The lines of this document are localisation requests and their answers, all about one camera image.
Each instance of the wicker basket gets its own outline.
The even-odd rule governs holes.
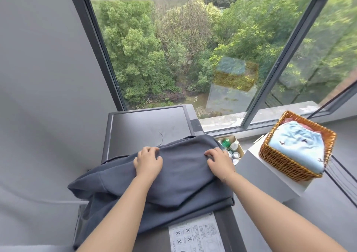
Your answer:
[[[326,168],[326,165],[331,155],[332,147],[336,140],[336,133],[290,111],[285,111],[284,114],[280,117],[279,121],[268,133],[268,136],[265,138],[262,146],[260,147],[259,156],[268,164],[275,167],[280,172],[284,173],[294,181],[308,181],[313,178],[321,178],[322,173],[313,173],[306,167],[301,166],[299,163],[293,161],[286,155],[282,154],[281,152],[273,149],[271,146],[268,145],[276,128],[279,127],[279,125],[285,118],[293,118],[293,120],[309,126],[314,131],[321,132],[325,146],[324,167]]]

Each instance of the hand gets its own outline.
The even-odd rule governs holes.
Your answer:
[[[138,152],[137,157],[134,159],[134,166],[136,169],[136,176],[144,178],[151,185],[161,169],[163,168],[163,159],[159,156],[155,158],[155,152],[158,151],[157,147],[145,146]]]
[[[212,155],[215,161],[212,159],[207,160],[207,164],[211,169],[212,173],[215,174],[222,182],[225,181],[226,177],[236,172],[234,164],[230,159],[228,152],[221,150],[220,148],[209,149],[205,152],[205,155]]]

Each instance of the light blue cloth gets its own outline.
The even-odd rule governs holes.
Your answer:
[[[296,121],[280,125],[268,144],[316,174],[324,171],[324,141],[320,133]]]

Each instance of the green bottle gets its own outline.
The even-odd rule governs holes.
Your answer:
[[[226,138],[226,139],[222,142],[222,146],[223,146],[224,148],[226,148],[226,149],[228,149],[230,145],[231,145],[231,144],[229,143],[229,139],[228,139],[228,138]]]

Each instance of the window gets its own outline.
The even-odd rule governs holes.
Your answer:
[[[309,2],[91,0],[127,109],[192,103],[205,132],[240,126]]]
[[[310,114],[357,80],[357,0],[328,0],[252,123]]]

